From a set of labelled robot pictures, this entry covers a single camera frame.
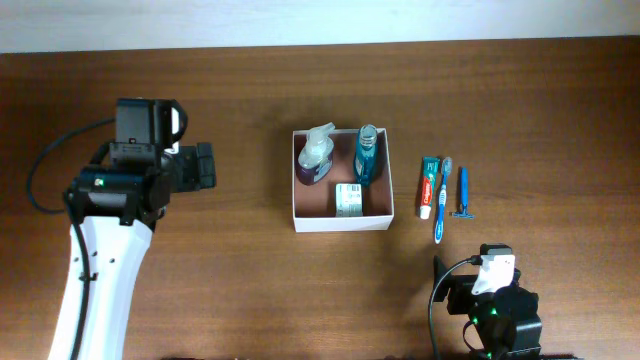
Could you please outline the clear pump soap bottle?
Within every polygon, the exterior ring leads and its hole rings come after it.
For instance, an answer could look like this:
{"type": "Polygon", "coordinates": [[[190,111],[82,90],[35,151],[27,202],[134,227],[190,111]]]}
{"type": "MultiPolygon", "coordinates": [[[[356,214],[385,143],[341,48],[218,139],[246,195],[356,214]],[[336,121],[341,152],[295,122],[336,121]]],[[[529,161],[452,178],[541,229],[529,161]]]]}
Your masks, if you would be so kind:
{"type": "Polygon", "coordinates": [[[334,123],[329,122],[307,132],[306,143],[296,163],[296,176],[303,185],[314,185],[329,173],[334,150],[330,134],[334,129],[334,123]]]}

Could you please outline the white green soap box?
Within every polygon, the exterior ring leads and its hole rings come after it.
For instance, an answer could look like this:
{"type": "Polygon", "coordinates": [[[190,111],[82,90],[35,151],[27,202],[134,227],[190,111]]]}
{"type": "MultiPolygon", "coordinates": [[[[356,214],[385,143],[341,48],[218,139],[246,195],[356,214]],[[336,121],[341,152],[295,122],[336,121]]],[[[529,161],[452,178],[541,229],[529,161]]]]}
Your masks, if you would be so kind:
{"type": "Polygon", "coordinates": [[[338,183],[335,187],[336,216],[361,217],[363,196],[360,184],[338,183]]]}

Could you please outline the teal mouthwash bottle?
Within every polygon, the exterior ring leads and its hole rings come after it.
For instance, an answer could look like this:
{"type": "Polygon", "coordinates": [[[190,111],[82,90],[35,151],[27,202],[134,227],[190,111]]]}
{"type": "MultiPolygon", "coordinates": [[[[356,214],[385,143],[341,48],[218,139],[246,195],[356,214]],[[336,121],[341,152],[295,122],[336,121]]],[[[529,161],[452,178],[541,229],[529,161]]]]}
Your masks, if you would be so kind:
{"type": "Polygon", "coordinates": [[[358,131],[353,167],[356,182],[363,187],[369,187],[375,175],[377,136],[377,128],[371,124],[362,126],[358,131]]]}

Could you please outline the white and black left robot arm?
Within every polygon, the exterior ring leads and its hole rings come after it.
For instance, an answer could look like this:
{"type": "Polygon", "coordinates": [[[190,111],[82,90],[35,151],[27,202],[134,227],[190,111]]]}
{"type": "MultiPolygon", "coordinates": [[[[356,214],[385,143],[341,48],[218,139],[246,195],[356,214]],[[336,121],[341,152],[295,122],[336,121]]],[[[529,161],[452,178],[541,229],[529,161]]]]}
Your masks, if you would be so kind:
{"type": "Polygon", "coordinates": [[[119,359],[136,279],[174,193],[215,187],[213,148],[184,146],[188,115],[174,99],[122,98],[115,137],[63,194],[69,268],[51,359],[119,359]]]}

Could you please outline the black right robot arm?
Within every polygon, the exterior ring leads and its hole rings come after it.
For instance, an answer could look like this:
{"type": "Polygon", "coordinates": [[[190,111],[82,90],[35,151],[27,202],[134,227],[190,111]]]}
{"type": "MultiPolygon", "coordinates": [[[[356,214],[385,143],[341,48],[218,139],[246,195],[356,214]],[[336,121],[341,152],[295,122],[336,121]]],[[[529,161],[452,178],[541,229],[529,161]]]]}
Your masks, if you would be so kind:
{"type": "Polygon", "coordinates": [[[451,315],[464,315],[482,346],[468,347],[473,359],[538,359],[542,322],[539,296],[519,285],[513,255],[473,255],[446,267],[433,259],[434,286],[428,302],[430,340],[437,359],[433,305],[446,302],[451,315]]]}

